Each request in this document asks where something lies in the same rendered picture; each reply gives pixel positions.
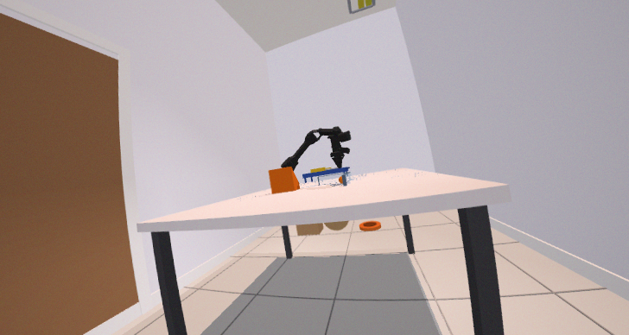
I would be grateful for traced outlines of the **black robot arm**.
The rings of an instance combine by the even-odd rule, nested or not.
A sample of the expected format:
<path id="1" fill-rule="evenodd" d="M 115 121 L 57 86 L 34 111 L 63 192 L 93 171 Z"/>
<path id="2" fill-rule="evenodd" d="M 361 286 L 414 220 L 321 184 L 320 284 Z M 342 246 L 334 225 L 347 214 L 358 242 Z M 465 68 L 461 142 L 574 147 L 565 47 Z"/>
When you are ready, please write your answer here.
<path id="1" fill-rule="evenodd" d="M 319 133 L 320 136 L 317 138 L 314 133 Z M 327 138 L 331 140 L 331 144 L 346 142 L 351 140 L 351 132 L 348 130 L 346 132 L 342 132 L 339 126 L 333 127 L 332 129 L 322 129 L 319 128 L 317 130 L 311 130 L 307 133 L 305 137 L 305 142 L 301 145 L 301 147 L 294 153 L 293 156 L 290 156 L 288 159 L 284 161 L 281 165 L 281 168 L 292 167 L 293 171 L 295 167 L 298 165 L 298 159 L 302 156 L 305 150 L 309 147 L 309 145 L 314 144 L 319 141 L 321 136 L 328 136 Z M 342 148 L 339 146 L 339 151 L 342 153 L 349 154 L 349 148 Z"/>

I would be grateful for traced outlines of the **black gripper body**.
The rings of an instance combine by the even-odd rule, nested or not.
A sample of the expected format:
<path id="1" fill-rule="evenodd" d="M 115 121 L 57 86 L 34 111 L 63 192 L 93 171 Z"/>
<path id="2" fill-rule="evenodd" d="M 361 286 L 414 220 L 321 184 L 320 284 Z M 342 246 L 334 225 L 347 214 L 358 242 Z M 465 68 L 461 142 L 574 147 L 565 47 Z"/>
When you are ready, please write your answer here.
<path id="1" fill-rule="evenodd" d="M 331 148 L 332 148 L 333 152 L 330 154 L 331 157 L 339 157 L 339 156 L 343 157 L 343 156 L 345 156 L 344 153 L 339 151 L 339 146 L 341 146 L 340 143 L 332 144 Z"/>

